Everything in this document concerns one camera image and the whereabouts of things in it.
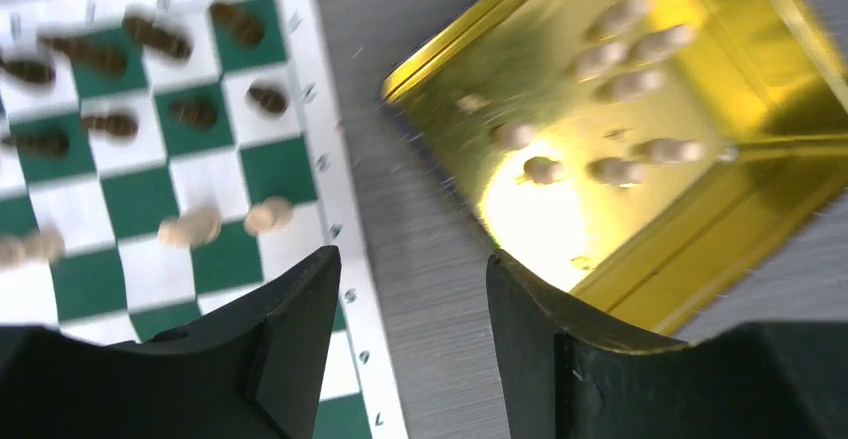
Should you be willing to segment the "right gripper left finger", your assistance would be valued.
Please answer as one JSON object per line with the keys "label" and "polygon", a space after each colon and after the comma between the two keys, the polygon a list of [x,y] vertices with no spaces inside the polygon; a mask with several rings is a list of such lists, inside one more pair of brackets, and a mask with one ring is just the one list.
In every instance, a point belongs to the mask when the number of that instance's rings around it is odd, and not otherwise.
{"label": "right gripper left finger", "polygon": [[1,330],[5,438],[308,438],[338,301],[340,252],[143,343]]}

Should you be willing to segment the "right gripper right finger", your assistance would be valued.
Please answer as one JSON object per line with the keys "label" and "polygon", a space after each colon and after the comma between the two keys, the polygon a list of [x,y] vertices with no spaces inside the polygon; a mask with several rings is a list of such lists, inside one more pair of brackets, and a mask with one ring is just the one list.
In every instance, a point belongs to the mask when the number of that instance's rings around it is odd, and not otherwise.
{"label": "right gripper right finger", "polygon": [[514,438],[843,438],[847,326],[748,322],[687,343],[495,252],[486,290]]}

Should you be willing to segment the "gold metal tin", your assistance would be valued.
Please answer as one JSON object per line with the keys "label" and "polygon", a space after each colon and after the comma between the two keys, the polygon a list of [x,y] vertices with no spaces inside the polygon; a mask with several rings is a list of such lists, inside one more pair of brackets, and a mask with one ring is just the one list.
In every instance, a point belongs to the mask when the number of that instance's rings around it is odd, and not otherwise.
{"label": "gold metal tin", "polygon": [[382,95],[501,249],[658,333],[847,185],[847,44],[813,0],[478,0]]}

